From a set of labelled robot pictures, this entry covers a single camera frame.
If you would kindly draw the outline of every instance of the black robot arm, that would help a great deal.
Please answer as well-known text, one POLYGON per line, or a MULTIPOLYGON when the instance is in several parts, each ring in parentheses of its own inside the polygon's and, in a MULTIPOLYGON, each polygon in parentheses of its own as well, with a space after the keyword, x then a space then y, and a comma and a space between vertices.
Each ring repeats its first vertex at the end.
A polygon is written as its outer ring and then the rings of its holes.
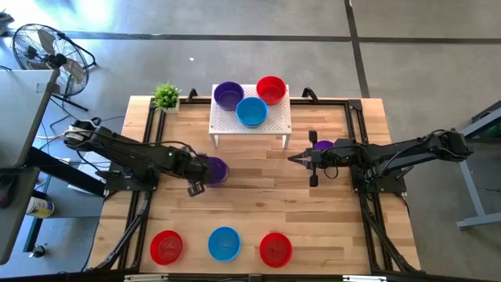
POLYGON ((138 184, 150 183, 159 172, 190 183, 189 194, 204 191, 204 184, 211 183, 208 157, 197 155, 191 146, 183 149, 173 146, 145 144, 121 136, 92 121, 76 121, 66 133, 64 143, 76 151, 93 151, 121 166, 111 172, 98 172, 106 181, 113 178, 133 179, 138 184))
POLYGON ((310 186, 318 185, 317 168, 356 166, 368 171, 370 178, 377 178, 400 168, 435 159, 464 161, 473 153, 461 133, 447 130, 435 130, 423 137, 384 146, 338 139, 332 148, 325 150, 316 148, 316 136, 315 131, 310 131, 312 148, 288 158, 312 170, 310 186), (310 157, 310 160, 301 160, 305 157, 310 157))

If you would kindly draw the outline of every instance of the white cable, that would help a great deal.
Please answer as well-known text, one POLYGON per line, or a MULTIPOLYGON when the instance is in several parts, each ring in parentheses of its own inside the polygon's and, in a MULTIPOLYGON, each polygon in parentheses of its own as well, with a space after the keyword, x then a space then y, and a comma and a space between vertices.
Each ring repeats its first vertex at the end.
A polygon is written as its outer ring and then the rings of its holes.
POLYGON ((62 137, 64 136, 69 130, 65 130, 63 133, 61 134, 58 134, 56 136, 37 136, 37 138, 40 138, 40 139, 56 139, 56 138, 59 138, 59 137, 62 137))

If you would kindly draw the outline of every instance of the gray floor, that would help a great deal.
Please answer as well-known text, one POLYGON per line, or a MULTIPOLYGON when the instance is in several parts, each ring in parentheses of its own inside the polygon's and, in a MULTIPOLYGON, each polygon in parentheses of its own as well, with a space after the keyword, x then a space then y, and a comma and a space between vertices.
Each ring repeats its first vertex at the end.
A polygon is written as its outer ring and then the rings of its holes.
MULTIPOLYGON (((495 0, 352 3, 359 36, 501 38, 501 2, 495 0)), ((22 5, 8 2, 5 7, 16 18, 10 24, 12 28, 36 22, 64 31, 131 34, 350 34, 342 0, 156 0, 148 5, 141 1, 61 0, 22 5)), ((350 42, 76 42, 93 52, 99 63, 86 89, 74 97, 91 112, 84 114, 68 107, 78 118, 122 115, 129 96, 149 95, 156 83, 165 81, 176 84, 184 93, 196 88, 199 94, 209 95, 212 83, 255 83, 263 75, 275 74, 290 84, 293 96, 299 96, 305 86, 319 96, 361 96, 350 42)), ((9 45, 10 38, 0 41, 0 64, 18 68, 9 45)), ((384 100, 394 141, 436 128, 462 128, 470 117, 501 98, 501 45, 364 43, 361 51, 370 96, 384 100)), ((51 105, 44 123, 62 116, 63 112, 51 105)), ((62 132, 69 122, 57 125, 55 130, 62 132)), ((121 123, 117 119, 107 126, 120 130, 121 123)), ((35 146, 42 144, 38 140, 35 146)), ((52 155, 77 160, 60 141, 50 149, 52 155)), ((492 153, 496 150, 492 146, 476 146, 475 150, 478 153, 469 160, 474 179, 480 189, 490 187, 495 180, 486 179, 496 176, 499 155, 492 153)), ((499 280, 501 224, 464 231, 456 228, 456 220, 474 215, 459 166, 438 161, 422 164, 405 180, 422 268, 434 274, 499 280)), ((500 193, 479 190, 479 194, 486 211, 499 212, 500 193)), ((78 201, 80 197, 73 194, 71 198, 78 201)), ((71 208, 68 212, 78 213, 71 208)), ((99 208, 85 212, 99 213, 99 208)), ((54 256, 29 260, 26 254, 15 251, 11 262, 0 267, 0 277, 20 275, 14 265, 25 261, 31 267, 25 268, 23 275, 80 270, 91 247, 95 224, 96 218, 47 220, 39 243, 47 244, 54 256), (80 231, 71 236, 53 232, 65 229, 80 231)))

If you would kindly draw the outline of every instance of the table leg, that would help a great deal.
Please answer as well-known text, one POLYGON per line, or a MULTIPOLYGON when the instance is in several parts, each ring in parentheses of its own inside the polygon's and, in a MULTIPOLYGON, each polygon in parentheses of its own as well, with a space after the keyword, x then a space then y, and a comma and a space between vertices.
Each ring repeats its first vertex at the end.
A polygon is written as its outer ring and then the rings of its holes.
POLYGON ((290 140, 290 134, 286 134, 282 136, 282 148, 287 149, 287 146, 289 146, 289 140, 290 140))
POLYGON ((216 134, 209 134, 211 136, 212 140, 212 145, 214 145, 214 148, 218 147, 218 141, 219 141, 219 135, 216 134))

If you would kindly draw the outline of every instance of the small green plant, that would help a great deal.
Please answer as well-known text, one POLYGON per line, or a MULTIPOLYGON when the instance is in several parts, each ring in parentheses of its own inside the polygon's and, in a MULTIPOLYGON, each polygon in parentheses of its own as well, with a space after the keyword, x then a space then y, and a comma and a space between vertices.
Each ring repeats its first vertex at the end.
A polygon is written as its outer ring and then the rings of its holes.
POLYGON ((168 109, 176 106, 179 98, 179 90, 177 87, 171 85, 171 83, 166 83, 162 85, 157 85, 157 90, 155 93, 155 107, 157 109, 168 109))

